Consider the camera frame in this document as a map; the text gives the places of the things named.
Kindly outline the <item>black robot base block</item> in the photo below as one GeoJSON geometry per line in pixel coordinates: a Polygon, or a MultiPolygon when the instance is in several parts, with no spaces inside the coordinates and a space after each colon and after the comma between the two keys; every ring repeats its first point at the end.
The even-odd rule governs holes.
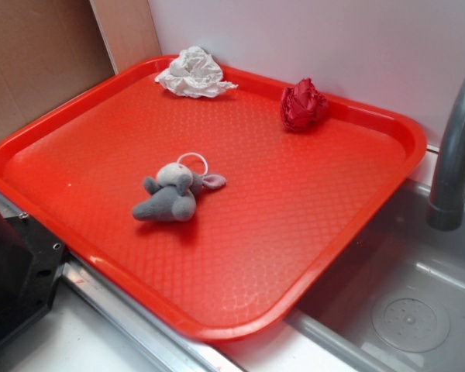
{"type": "Polygon", "coordinates": [[[0,347],[51,310],[66,255],[33,217],[0,212],[0,347]]]}

